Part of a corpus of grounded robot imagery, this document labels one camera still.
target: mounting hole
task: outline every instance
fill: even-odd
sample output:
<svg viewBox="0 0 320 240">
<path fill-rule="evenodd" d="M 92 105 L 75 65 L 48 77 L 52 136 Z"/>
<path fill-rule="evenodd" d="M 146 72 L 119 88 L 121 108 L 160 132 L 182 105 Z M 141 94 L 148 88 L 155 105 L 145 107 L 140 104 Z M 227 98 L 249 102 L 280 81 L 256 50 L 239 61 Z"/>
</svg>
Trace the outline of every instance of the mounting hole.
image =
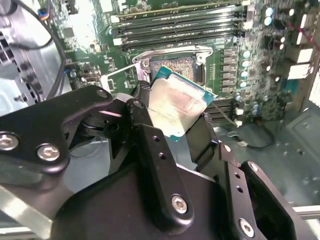
<svg viewBox="0 0 320 240">
<path fill-rule="evenodd" d="M 236 186 L 236 189 L 240 192 L 240 193 L 244 193 L 244 191 L 242 190 L 242 188 L 241 187 L 239 187 L 239 186 Z"/>
<path fill-rule="evenodd" d="M 167 159 L 166 155 L 164 153 L 162 153 L 162 152 L 159 153 L 159 158 L 162 159 L 162 160 Z"/>
<path fill-rule="evenodd" d="M 101 89 L 97 90 L 96 93 L 97 93 L 100 97 L 102 97 L 102 98 L 104 98 L 104 99 L 106 99 L 106 98 L 108 97 L 107 92 L 106 92 L 106 91 L 103 91 L 103 90 L 101 90 Z"/>
<path fill-rule="evenodd" d="M 153 140 L 155 140 L 157 143 L 160 142 L 160 139 L 159 139 L 157 136 L 153 136 L 152 138 L 153 138 Z"/>
<path fill-rule="evenodd" d="M 119 130 L 119 125 L 118 125 L 118 124 L 111 124 L 111 125 L 108 127 L 108 130 L 109 130 L 111 133 L 115 133 L 116 131 Z"/>
<path fill-rule="evenodd" d="M 141 109 L 144 108 L 144 106 L 142 105 L 142 103 L 139 102 L 139 101 L 134 101 L 133 104 L 136 105 L 138 108 L 141 108 Z"/>
<path fill-rule="evenodd" d="M 305 155 L 305 151 L 302 151 L 301 149 L 298 149 L 297 152 L 298 152 L 298 154 L 300 154 L 300 156 Z"/>
</svg>

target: metal frame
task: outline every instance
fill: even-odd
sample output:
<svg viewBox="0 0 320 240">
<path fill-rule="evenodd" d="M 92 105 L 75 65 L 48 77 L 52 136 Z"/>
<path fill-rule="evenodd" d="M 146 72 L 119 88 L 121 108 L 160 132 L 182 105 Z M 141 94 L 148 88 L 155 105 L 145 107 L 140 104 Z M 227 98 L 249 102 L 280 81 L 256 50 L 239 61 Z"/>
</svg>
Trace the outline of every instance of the metal frame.
<svg viewBox="0 0 320 240">
<path fill-rule="evenodd" d="M 123 101 L 92 85 L 1 117 L 0 136 L 6 136 L 0 141 L 1 210 L 52 240 L 115 234 L 119 239 L 134 234 L 139 239 L 264 240 L 269 232 L 257 227 L 261 216 L 276 223 L 265 226 L 274 234 L 314 239 L 262 169 L 248 161 L 240 165 L 233 151 L 217 141 L 205 115 L 186 135 L 198 171 L 214 165 L 214 181 L 178 168 L 141 101 L 148 99 L 141 96 L 148 88 L 139 88 L 133 93 L 140 100 Z M 22 118 L 28 127 L 19 124 Z M 200 145 L 192 138 L 195 133 L 204 139 Z M 69 151 L 95 136 L 110 139 L 114 174 L 73 195 L 61 181 Z M 291 229 L 281 228 L 283 223 Z M 123 224 L 127 230 L 116 231 Z"/>
</svg>

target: white connector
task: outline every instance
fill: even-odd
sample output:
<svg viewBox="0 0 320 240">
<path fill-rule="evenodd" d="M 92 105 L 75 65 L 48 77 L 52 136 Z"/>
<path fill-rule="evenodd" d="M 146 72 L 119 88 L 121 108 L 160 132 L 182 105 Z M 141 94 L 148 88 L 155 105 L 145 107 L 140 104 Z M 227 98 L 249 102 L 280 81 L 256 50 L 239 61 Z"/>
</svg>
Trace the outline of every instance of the white connector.
<svg viewBox="0 0 320 240">
<path fill-rule="evenodd" d="M 236 114 L 237 116 L 241 116 L 241 115 L 243 115 L 244 113 L 245 113 L 245 111 L 244 111 L 243 109 L 240 109 L 240 108 L 238 108 L 238 107 L 235 108 L 235 114 Z"/>
<path fill-rule="evenodd" d="M 239 127 L 242 126 L 243 121 L 240 121 L 240 120 L 235 119 L 235 120 L 234 120 L 234 123 L 235 123 L 236 127 L 239 128 Z"/>
</svg>

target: cable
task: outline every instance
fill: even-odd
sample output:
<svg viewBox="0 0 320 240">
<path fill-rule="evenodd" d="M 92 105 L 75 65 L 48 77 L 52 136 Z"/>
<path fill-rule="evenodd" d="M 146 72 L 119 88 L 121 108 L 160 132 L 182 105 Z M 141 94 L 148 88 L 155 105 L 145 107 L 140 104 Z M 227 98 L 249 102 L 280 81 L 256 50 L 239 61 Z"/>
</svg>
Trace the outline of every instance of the cable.
<svg viewBox="0 0 320 240">
<path fill-rule="evenodd" d="M 0 17 L 8 17 L 12 14 L 14 14 L 18 9 L 18 5 L 15 2 L 10 3 L 10 8 L 9 11 L 7 11 L 6 13 L 0 13 Z"/>
<path fill-rule="evenodd" d="M 40 20 L 40 18 L 37 16 L 37 14 L 35 14 L 35 12 L 29 8 L 27 5 L 25 5 L 23 2 L 21 2 L 20 0 L 11 0 L 13 1 L 14 3 L 16 3 L 17 5 L 19 5 L 20 7 L 22 7 L 23 9 L 25 9 L 28 13 L 30 13 L 32 16 L 34 16 L 38 21 L 39 23 L 45 28 L 45 30 L 47 30 L 47 32 L 50 34 L 53 42 L 55 43 L 56 45 L 56 48 L 59 52 L 59 55 L 61 57 L 61 65 L 59 67 L 59 70 L 58 70 L 58 74 L 56 76 L 56 79 L 52 85 L 52 88 L 49 92 L 49 94 L 47 95 L 46 99 L 51 99 L 53 98 L 58 89 L 59 89 L 59 85 L 61 83 L 61 81 L 63 80 L 63 77 L 64 77 L 64 71 L 65 71 L 65 67 L 66 67 L 66 54 L 65 54 L 65 50 L 63 48 L 63 46 L 61 45 L 59 39 L 56 37 L 56 35 L 53 33 L 53 31 L 50 29 L 50 27 L 43 21 Z"/>
<path fill-rule="evenodd" d="M 301 27 L 294 26 L 290 22 L 281 21 L 281 23 L 284 27 L 288 27 L 290 29 L 294 29 L 294 30 L 297 30 L 298 32 L 300 32 L 320 52 L 320 46 L 318 44 L 316 44 L 313 37 L 310 35 L 307 35 L 306 32 Z"/>
<path fill-rule="evenodd" d="M 64 74 L 63 74 L 63 78 L 62 81 L 60 83 L 60 89 L 59 89 L 59 93 L 57 94 L 57 96 L 60 96 L 64 90 L 64 86 L 65 86 L 65 79 L 66 79 L 66 75 L 70 73 L 70 69 L 65 69 L 64 70 Z"/>
<path fill-rule="evenodd" d="M 227 134 L 227 136 L 229 138 L 235 138 L 237 140 L 237 143 L 240 146 L 246 147 L 248 149 L 253 149 L 253 150 L 265 150 L 265 149 L 268 149 L 268 148 L 272 147 L 273 145 L 275 145 L 276 144 L 275 135 L 268 128 L 266 128 L 266 126 L 262 123 L 262 121 L 256 120 L 255 124 L 257 124 L 259 127 L 261 127 L 263 129 L 263 131 L 269 136 L 270 142 L 267 145 L 265 145 L 265 146 L 252 146 L 252 145 L 248 144 L 247 142 L 243 141 L 236 131 L 229 132 Z"/>
<path fill-rule="evenodd" d="M 228 117 L 227 114 L 224 113 L 224 111 L 222 111 L 217 105 L 215 105 L 214 102 L 211 102 L 211 104 L 212 104 L 212 106 L 214 106 L 214 107 L 222 114 L 222 116 L 223 116 L 229 123 L 231 123 L 232 125 L 236 126 L 237 128 L 239 127 L 234 121 L 232 121 L 232 120 L 230 119 L 230 117 Z"/>
<path fill-rule="evenodd" d="M 52 42 L 53 42 L 53 39 L 52 39 L 52 37 L 50 37 L 49 41 L 47 41 L 44 45 L 41 45 L 41 46 L 27 46 L 27 45 L 24 45 L 21 43 L 10 43 L 9 45 L 11 48 L 30 51 L 30 50 L 44 49 L 44 48 L 48 47 L 49 45 L 51 45 Z"/>
<path fill-rule="evenodd" d="M 40 20 L 39 16 L 31 9 L 29 8 L 27 5 L 25 5 L 23 2 L 21 2 L 20 0 L 11 0 L 11 2 L 15 5 L 19 5 L 21 6 L 23 9 L 25 9 L 29 14 L 31 14 L 34 18 L 36 18 L 42 25 L 46 25 L 42 20 Z M 10 43 L 10 47 L 11 48 L 16 48 L 16 49 L 21 49 L 21 50 L 25 50 L 25 51 L 30 51 L 30 50 L 40 50 L 40 49 L 44 49 L 46 47 L 48 47 L 51 43 L 53 42 L 53 38 L 52 38 L 52 35 L 50 34 L 50 39 L 44 44 L 44 45 L 41 45 L 41 46 L 28 46 L 28 45 L 24 45 L 22 43 Z"/>
</svg>

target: capacitor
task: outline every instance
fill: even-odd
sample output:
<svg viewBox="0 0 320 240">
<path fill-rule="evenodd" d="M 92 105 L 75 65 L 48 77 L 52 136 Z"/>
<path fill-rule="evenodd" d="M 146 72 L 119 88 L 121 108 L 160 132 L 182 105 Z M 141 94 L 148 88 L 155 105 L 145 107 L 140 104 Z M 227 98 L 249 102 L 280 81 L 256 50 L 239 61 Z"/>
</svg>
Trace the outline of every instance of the capacitor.
<svg viewBox="0 0 320 240">
<path fill-rule="evenodd" d="M 72 70 L 72 71 L 70 72 L 70 77 L 71 77 L 71 78 L 75 78 L 76 76 L 77 76 L 76 71 L 75 71 L 75 70 Z"/>
<path fill-rule="evenodd" d="M 280 42 L 280 43 L 282 43 L 282 44 L 286 41 L 286 38 L 285 38 L 284 36 L 281 36 L 281 35 L 277 35 L 277 36 L 275 36 L 274 38 L 275 38 L 275 40 L 276 40 L 277 42 Z"/>
<path fill-rule="evenodd" d="M 248 59 L 250 57 L 250 55 L 251 55 L 250 51 L 248 51 L 248 50 L 242 51 L 242 56 L 245 59 Z"/>
<path fill-rule="evenodd" d="M 250 62 L 247 61 L 247 60 L 243 60 L 243 61 L 240 62 L 240 65 L 241 65 L 241 67 L 243 67 L 243 68 L 247 68 L 247 67 L 250 66 Z"/>
<path fill-rule="evenodd" d="M 279 41 L 275 41 L 274 47 L 278 48 L 279 50 L 282 50 L 282 49 L 284 49 L 285 45 Z"/>
<path fill-rule="evenodd" d="M 247 86 L 247 82 L 245 80 L 238 81 L 238 86 L 240 88 L 245 88 Z"/>
<path fill-rule="evenodd" d="M 240 71 L 239 75 L 245 79 L 248 77 L 249 73 L 246 70 L 242 70 Z"/>
<path fill-rule="evenodd" d="M 258 108 L 259 108 L 259 104 L 257 101 L 254 101 L 253 103 L 251 103 L 251 109 L 258 110 Z"/>
<path fill-rule="evenodd" d="M 265 26 L 269 26 L 272 23 L 272 18 L 271 17 L 266 17 L 263 21 Z"/>
<path fill-rule="evenodd" d="M 279 11 L 281 14 L 286 14 L 288 16 L 293 16 L 295 14 L 295 10 L 293 8 L 283 8 Z"/>
<path fill-rule="evenodd" d="M 263 71 L 265 71 L 265 72 L 269 72 L 270 69 L 271 69 L 271 66 L 270 66 L 270 64 L 268 62 L 262 63 L 261 67 L 262 67 Z"/>
<path fill-rule="evenodd" d="M 242 97 L 241 97 L 240 93 L 237 92 L 237 93 L 234 95 L 234 99 L 235 99 L 236 101 L 240 102 L 240 101 L 242 100 Z"/>
<path fill-rule="evenodd" d="M 277 30 L 285 30 L 286 29 L 286 25 L 279 19 L 273 20 L 273 26 Z"/>
<path fill-rule="evenodd" d="M 264 12 L 266 17 L 271 17 L 274 14 L 274 9 L 272 7 L 268 7 Z"/>
<path fill-rule="evenodd" d="M 269 96 L 265 95 L 262 97 L 262 101 L 267 102 L 269 100 Z"/>
<path fill-rule="evenodd" d="M 257 115 L 258 114 L 258 110 L 256 110 L 256 109 L 251 109 L 251 114 L 252 115 Z"/>
</svg>

